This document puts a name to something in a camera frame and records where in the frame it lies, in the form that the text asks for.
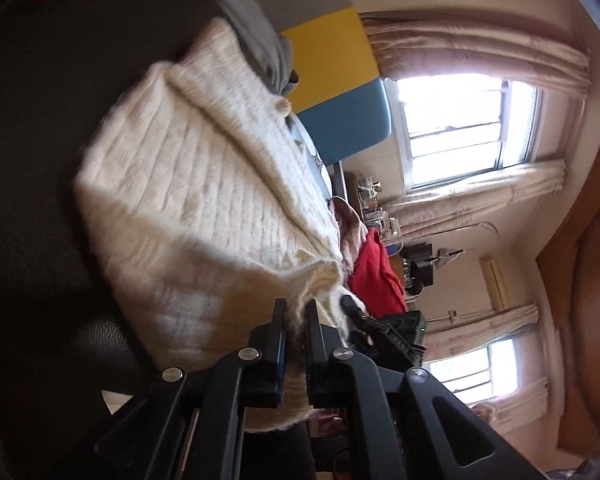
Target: fuzzy knit fabric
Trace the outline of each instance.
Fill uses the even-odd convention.
[[[287,299],[293,334],[311,298],[321,322],[346,331],[338,227],[288,134],[289,112],[218,18],[181,62],[149,69],[88,149],[78,206],[158,367],[215,364],[269,321],[275,298]],[[251,430],[311,411],[299,342],[292,345],[283,406],[249,410]]]

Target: beige curtain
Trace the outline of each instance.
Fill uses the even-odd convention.
[[[589,55],[535,34],[475,20],[362,17],[382,75],[481,73],[585,98]]]
[[[472,410],[487,412],[490,426],[504,435],[542,418],[547,414],[548,406],[548,380],[543,377],[505,396],[478,402]]]
[[[427,347],[424,359],[438,361],[464,354],[535,323],[538,323],[538,306],[531,304],[440,332],[427,332],[423,343]]]
[[[562,160],[519,164],[410,193],[382,207],[400,222],[400,241],[467,226],[507,205],[562,189]]]

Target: yellow panel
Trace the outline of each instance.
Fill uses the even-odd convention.
[[[296,113],[378,77],[356,9],[347,7],[282,33],[294,45],[298,86],[287,96]]]

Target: color-block headboard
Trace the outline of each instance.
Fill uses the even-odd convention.
[[[287,96],[326,164],[391,134],[378,66],[351,0],[256,0],[294,46]]]

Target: window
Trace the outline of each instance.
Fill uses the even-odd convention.
[[[538,90],[481,74],[386,82],[406,190],[526,162]]]
[[[449,359],[426,363],[425,368],[465,404],[510,394],[518,387],[512,338]]]

